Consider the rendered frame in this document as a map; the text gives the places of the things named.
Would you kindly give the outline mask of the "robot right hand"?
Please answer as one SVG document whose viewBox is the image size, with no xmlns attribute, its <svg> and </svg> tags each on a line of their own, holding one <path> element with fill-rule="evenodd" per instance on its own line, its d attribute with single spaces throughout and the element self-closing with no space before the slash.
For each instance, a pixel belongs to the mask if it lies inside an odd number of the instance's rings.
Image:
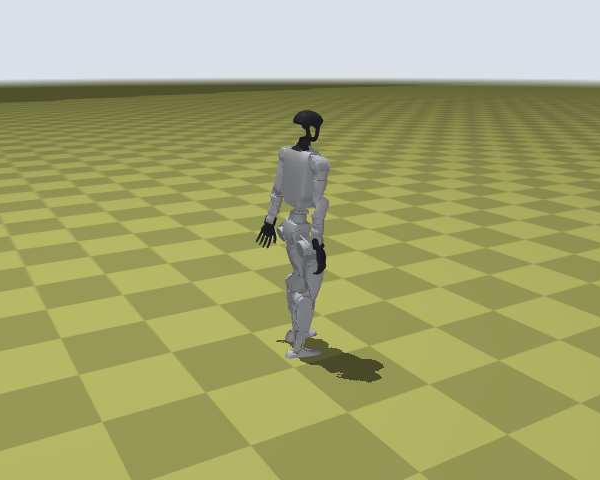
<svg viewBox="0 0 600 480">
<path fill-rule="evenodd" d="M 312 245 L 313 245 L 313 249 L 316 250 L 316 259 L 318 262 L 317 271 L 314 272 L 313 274 L 320 274 L 326 268 L 326 254 L 325 254 L 325 251 L 323 250 L 323 248 L 325 246 L 324 246 L 324 243 L 319 246 L 319 242 L 316 238 L 312 239 Z"/>
</svg>

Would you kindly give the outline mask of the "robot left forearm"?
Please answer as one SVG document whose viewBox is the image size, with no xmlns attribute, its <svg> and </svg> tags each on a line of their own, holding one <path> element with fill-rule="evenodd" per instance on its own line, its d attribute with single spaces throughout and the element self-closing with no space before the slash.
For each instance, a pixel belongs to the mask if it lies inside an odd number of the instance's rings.
<svg viewBox="0 0 600 480">
<path fill-rule="evenodd" d="M 270 195 L 271 201 L 270 201 L 270 208 L 268 209 L 268 214 L 266 217 L 266 222 L 269 224 L 273 224 L 275 217 L 279 214 L 280 212 L 280 207 L 281 207 L 281 202 L 283 201 L 283 195 L 277 193 L 274 190 L 274 186 L 271 190 L 271 195 Z"/>
</svg>

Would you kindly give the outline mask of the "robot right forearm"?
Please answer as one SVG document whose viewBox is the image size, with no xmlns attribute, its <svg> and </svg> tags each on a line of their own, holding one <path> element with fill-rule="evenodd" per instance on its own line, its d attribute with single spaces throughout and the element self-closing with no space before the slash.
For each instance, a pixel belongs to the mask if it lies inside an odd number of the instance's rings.
<svg viewBox="0 0 600 480">
<path fill-rule="evenodd" d="M 316 238 L 319 242 L 319 246 L 323 244 L 323 231 L 324 231 L 324 219 L 326 217 L 326 212 L 329 206 L 329 201 L 326 198 L 321 198 L 315 208 L 315 211 L 312 212 L 312 225 L 311 225 L 311 239 L 310 242 L 312 244 L 312 239 Z M 312 245 L 313 246 L 313 245 Z"/>
</svg>

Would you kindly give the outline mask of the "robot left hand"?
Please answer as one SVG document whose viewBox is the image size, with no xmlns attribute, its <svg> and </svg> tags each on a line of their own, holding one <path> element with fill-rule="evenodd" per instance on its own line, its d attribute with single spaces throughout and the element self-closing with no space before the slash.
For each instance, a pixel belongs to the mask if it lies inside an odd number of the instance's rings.
<svg viewBox="0 0 600 480">
<path fill-rule="evenodd" d="M 266 217 L 267 217 L 267 215 L 266 215 Z M 266 218 L 265 218 L 265 220 L 266 220 Z M 256 242 L 257 242 L 259 240 L 259 238 L 261 237 L 262 233 L 263 233 L 263 236 L 262 236 L 261 241 L 259 243 L 259 245 L 261 245 L 261 243 L 263 242 L 264 237 L 266 235 L 266 238 L 265 238 L 265 241 L 264 241 L 264 244 L 263 244 L 262 247 L 265 246 L 265 244 L 266 244 L 266 242 L 268 240 L 268 237 L 269 237 L 269 242 L 268 242 L 267 248 L 270 246 L 270 243 L 271 243 L 271 240 L 272 240 L 272 235 L 273 235 L 273 238 L 274 238 L 273 243 L 274 244 L 276 243 L 276 233 L 275 233 L 275 228 L 274 228 L 274 226 L 276 224 L 276 220 L 277 220 L 277 217 L 275 217 L 274 222 L 273 222 L 272 225 L 269 224 L 269 223 L 267 223 L 266 221 L 264 221 L 264 225 L 262 226 L 260 234 L 259 234 L 259 236 L 258 236 L 258 238 L 256 240 Z"/>
</svg>

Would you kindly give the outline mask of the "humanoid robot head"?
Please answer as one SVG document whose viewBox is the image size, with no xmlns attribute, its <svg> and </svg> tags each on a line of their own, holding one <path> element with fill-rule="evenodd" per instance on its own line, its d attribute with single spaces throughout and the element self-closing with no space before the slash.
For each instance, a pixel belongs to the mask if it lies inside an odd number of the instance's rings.
<svg viewBox="0 0 600 480">
<path fill-rule="evenodd" d="M 293 122 L 302 125 L 303 129 L 306 130 L 306 136 L 300 137 L 298 143 L 291 149 L 300 152 L 310 150 L 308 146 L 310 146 L 311 142 L 315 142 L 318 139 L 323 118 L 314 111 L 304 110 L 296 114 Z M 310 133 L 310 126 L 315 127 L 315 136 L 313 138 Z"/>
</svg>

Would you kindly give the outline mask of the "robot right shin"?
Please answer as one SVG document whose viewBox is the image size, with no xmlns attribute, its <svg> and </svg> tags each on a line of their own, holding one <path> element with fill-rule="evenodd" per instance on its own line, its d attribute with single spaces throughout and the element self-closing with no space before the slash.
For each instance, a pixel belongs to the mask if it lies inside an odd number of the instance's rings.
<svg viewBox="0 0 600 480">
<path fill-rule="evenodd" d="M 293 331 L 294 331 L 294 352 L 303 352 L 303 344 L 305 343 L 307 333 L 309 331 L 313 313 L 315 308 L 315 301 L 312 304 L 312 300 L 309 296 L 302 296 L 297 301 L 297 308 L 293 309 Z M 303 342 L 303 343 L 302 343 Z M 302 344 L 302 347 L 301 347 Z M 300 349 L 300 351 L 299 351 Z M 298 351 L 298 352 L 296 352 Z"/>
</svg>

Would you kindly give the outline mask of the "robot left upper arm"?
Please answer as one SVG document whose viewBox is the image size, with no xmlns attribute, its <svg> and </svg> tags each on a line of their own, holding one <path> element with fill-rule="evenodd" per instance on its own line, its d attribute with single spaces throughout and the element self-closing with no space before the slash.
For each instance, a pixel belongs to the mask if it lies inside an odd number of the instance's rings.
<svg viewBox="0 0 600 480">
<path fill-rule="evenodd" d="M 283 165 L 284 165 L 284 154 L 288 147 L 282 147 L 279 151 L 279 163 L 276 171 L 276 178 L 274 182 L 274 190 L 281 194 L 283 194 Z"/>
</svg>

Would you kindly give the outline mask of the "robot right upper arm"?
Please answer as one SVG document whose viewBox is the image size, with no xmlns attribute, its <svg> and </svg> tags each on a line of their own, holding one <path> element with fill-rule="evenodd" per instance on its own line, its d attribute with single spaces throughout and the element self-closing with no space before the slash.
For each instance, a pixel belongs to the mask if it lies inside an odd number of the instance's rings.
<svg viewBox="0 0 600 480">
<path fill-rule="evenodd" d="M 319 155 L 311 155 L 310 169 L 313 172 L 312 205 L 316 208 L 318 201 L 325 198 L 323 193 L 326 189 L 327 174 L 330 169 L 329 160 Z"/>
</svg>

